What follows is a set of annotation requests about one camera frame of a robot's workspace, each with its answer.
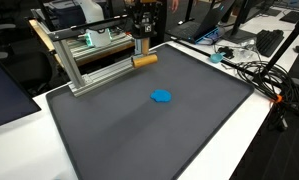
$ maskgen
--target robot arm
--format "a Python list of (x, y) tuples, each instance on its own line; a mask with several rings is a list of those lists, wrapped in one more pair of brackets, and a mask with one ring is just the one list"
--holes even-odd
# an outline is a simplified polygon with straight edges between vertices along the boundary
[(161, 5), (157, 0), (124, 0), (127, 13), (133, 20), (131, 35), (136, 39), (133, 66), (139, 68), (158, 61), (155, 54), (149, 52), (149, 38), (156, 36), (155, 21)]
[[(101, 6), (93, 0), (77, 0), (85, 15), (87, 23), (93, 23), (104, 20)], [(89, 47), (102, 47), (111, 43), (108, 29), (93, 31), (86, 30), (86, 41)]]

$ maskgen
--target white table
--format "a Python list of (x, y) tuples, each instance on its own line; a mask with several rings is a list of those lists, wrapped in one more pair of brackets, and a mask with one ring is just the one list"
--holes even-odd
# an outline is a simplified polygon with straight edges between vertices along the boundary
[[(294, 25), (278, 21), (282, 16), (280, 13), (278, 17), (257, 17), (242, 29), (254, 33), (262, 29), (288, 30), (284, 32), (284, 36), (287, 37)], [(174, 42), (168, 44), (228, 74), (235, 75), (233, 70), (225, 70), (220, 63), (212, 64), (207, 57), (193, 50)], [(297, 57), (292, 50), (296, 45), (299, 45), (299, 36), (278, 61), (278, 64), (286, 70), (291, 68)], [(213, 53), (211, 46), (194, 47)], [(34, 98), (42, 111), (0, 126), (0, 180), (77, 179), (45, 95)], [(259, 92), (254, 92), (214, 135), (179, 179), (229, 179), (269, 110), (268, 99)]]

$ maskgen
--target laptop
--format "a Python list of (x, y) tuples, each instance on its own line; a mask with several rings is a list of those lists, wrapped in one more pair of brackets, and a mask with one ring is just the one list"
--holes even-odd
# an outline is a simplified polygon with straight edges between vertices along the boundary
[(216, 25), (230, 9), (234, 1), (235, 0), (223, 0), (221, 2), (216, 2), (201, 24), (188, 21), (168, 30), (166, 33), (178, 39), (196, 44), (204, 37), (217, 31)]

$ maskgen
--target gray mat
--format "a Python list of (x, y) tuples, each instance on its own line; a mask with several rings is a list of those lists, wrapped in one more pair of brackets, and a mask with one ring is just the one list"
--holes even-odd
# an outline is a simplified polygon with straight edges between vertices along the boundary
[[(79, 179), (177, 178), (253, 88), (174, 49), (82, 97), (47, 100)], [(171, 92), (169, 103), (150, 99)]]

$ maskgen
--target floor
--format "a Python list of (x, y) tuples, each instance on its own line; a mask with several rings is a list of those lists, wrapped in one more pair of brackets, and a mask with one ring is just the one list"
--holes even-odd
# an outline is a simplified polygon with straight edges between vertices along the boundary
[[(30, 11), (27, 11), (27, 9), (37, 7), (34, 1), (24, 0), (24, 2), (26, 3), (23, 3), (24, 10), (21, 16), (30, 15)], [(168, 10), (166, 29), (176, 26), (179, 21), (184, 19), (187, 4), (187, 1), (180, 0), (179, 9), (176, 13)], [(208, 9), (208, 4), (199, 3), (192, 10), (192, 17), (202, 19)], [(17, 34), (17, 36), (13, 36), (15, 38), (11, 42), (14, 51), (16, 53), (24, 53), (38, 50), (47, 54), (43, 44), (31, 35), (26, 23), (22, 19), (18, 19), (17, 22), (23, 31), (21, 33), (13, 32)], [(53, 68), (53, 77), (50, 85), (52, 88), (56, 88), (66, 83), (69, 79), (66, 75), (57, 71), (54, 59), (50, 55), (47, 56)], [(100, 63), (100, 66), (98, 63), (91, 64), (82, 67), (81, 70), (85, 72), (93, 71), (100, 68), (101, 64), (106, 64), (106, 62)], [(299, 59), (295, 62), (290, 73), (293, 77), (299, 77)], [(299, 180), (299, 117), (288, 114), (286, 119), (289, 129), (285, 132), (269, 131), (266, 128), (266, 121), (264, 122), (263, 128), (255, 136), (253, 143), (248, 148), (231, 179)]]

